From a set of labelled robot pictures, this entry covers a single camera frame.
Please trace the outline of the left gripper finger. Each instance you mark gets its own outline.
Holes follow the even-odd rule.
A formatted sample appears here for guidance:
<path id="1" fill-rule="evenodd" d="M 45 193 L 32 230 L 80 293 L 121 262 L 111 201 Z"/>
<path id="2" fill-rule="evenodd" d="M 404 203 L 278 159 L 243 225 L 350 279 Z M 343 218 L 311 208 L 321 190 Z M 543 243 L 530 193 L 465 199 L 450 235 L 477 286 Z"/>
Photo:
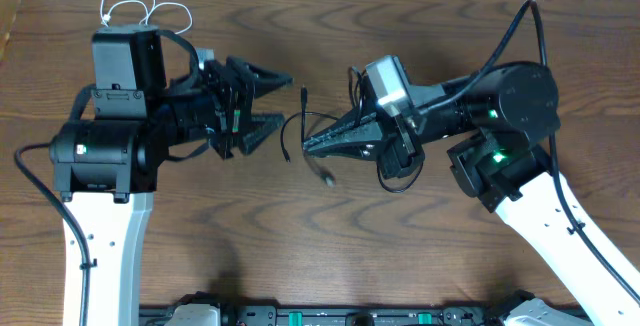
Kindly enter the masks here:
<path id="1" fill-rule="evenodd" d="M 251 98 L 261 98 L 293 83 L 286 72 L 267 70 L 244 59 L 239 60 L 239 77 L 240 94 Z"/>
<path id="2" fill-rule="evenodd" d="M 240 132 L 240 152 L 250 155 L 283 124 L 284 115 L 280 113 L 251 114 Z"/>

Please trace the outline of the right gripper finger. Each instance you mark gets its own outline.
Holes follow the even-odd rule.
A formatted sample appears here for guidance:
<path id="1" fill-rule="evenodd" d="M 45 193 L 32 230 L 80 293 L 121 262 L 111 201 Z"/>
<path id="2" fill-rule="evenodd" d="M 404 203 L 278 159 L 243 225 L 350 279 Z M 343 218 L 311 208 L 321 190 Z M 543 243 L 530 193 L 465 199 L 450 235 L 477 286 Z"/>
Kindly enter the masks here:
<path id="1" fill-rule="evenodd" d="M 345 157 L 364 161 L 375 161 L 382 153 L 380 144 L 335 144 L 306 146 L 306 153 L 314 158 Z"/>
<path id="2" fill-rule="evenodd" d="M 361 117 L 356 125 L 355 112 L 350 112 L 328 128 L 308 137 L 303 143 L 305 151 L 324 151 L 340 147 L 378 142 L 384 138 L 383 127 L 375 112 Z"/>

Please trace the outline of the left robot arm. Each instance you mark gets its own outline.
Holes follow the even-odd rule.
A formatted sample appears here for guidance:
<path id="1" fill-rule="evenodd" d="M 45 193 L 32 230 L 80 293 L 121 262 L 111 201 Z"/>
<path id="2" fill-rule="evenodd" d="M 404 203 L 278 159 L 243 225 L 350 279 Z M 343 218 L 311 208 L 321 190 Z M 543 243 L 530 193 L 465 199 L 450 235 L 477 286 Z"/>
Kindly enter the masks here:
<path id="1" fill-rule="evenodd" d="M 135 325 L 145 230 L 171 148 L 251 154 L 284 121 L 254 113 L 253 102 L 292 77 L 236 56 L 217 61 L 149 25 L 99 29 L 92 55 L 95 80 L 49 147 L 65 212 L 63 321 Z"/>

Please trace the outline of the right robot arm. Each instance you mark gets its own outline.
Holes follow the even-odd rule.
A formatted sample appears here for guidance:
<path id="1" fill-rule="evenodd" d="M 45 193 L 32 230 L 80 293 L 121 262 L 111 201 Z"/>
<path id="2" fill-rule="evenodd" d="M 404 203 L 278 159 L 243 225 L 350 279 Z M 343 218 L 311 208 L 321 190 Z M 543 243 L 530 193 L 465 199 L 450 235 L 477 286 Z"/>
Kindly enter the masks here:
<path id="1" fill-rule="evenodd" d="M 592 325 L 639 321 L 639 273 L 576 199 L 543 148 L 559 129 L 558 89 L 550 69 L 519 61 L 432 86 L 412 84 L 399 60 L 368 65 L 364 97 L 329 128 L 306 138 L 324 158 L 372 161 L 383 179 L 418 172 L 425 144 L 450 136 L 459 188 L 543 258 Z"/>

